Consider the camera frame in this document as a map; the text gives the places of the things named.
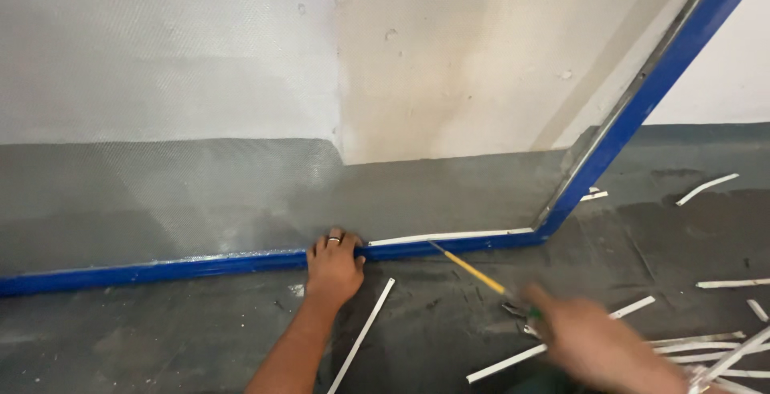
dark floor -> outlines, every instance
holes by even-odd
[[[658,300],[628,322],[650,339],[763,327],[770,287],[701,290],[696,281],[770,277],[770,148],[763,140],[689,143],[647,130],[584,202],[536,248],[467,253],[513,284],[538,278],[554,293],[618,309]],[[677,196],[712,177],[742,176],[683,207]],[[365,267],[318,375],[326,392],[388,278],[396,279],[338,392],[499,392],[525,363],[475,384],[465,376],[536,344],[501,299],[442,257]],[[291,320],[303,271],[146,284],[0,300],[0,392],[240,392]],[[736,365],[770,370],[770,353]],[[734,379],[770,391],[767,381]]]

finger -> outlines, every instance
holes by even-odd
[[[325,234],[322,234],[318,237],[316,240],[316,255],[326,251],[326,241],[328,240],[329,238]]]
[[[363,272],[363,264],[367,262],[367,258],[363,257],[362,255],[356,257],[356,270],[359,272]]]
[[[316,258],[316,246],[310,245],[310,248],[305,250],[305,257],[307,257],[307,263],[310,264]]]
[[[334,227],[329,232],[329,241],[326,243],[327,247],[339,247],[342,244],[342,240],[345,237],[345,231],[339,227]]]
[[[557,300],[536,283],[528,284],[521,292],[521,297],[533,304],[544,315],[553,312]]]
[[[342,244],[340,245],[340,248],[343,248],[346,251],[350,251],[353,253],[353,249],[356,246],[363,246],[363,243],[361,242],[361,238],[358,237],[355,233],[345,233],[345,237],[342,239]]]

left hand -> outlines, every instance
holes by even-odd
[[[307,249],[305,296],[337,311],[352,298],[363,282],[363,262],[353,259],[353,249],[363,243],[355,233],[333,228]]]

mesh screen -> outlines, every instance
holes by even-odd
[[[529,227],[684,1],[0,0],[0,274]]]

yellow screwdriver handle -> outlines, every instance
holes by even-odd
[[[476,268],[473,266],[470,266],[468,263],[465,263],[464,261],[460,260],[456,255],[452,254],[451,252],[444,250],[444,255],[446,255],[449,259],[451,259],[453,262],[457,263],[458,265],[465,268],[466,271],[471,272],[473,275],[476,276],[479,280],[483,281],[486,285],[492,288],[492,290],[495,290],[499,294],[505,294],[505,287],[500,285],[497,281],[493,280],[492,278],[487,277],[486,275],[482,274],[481,272],[477,271]]]

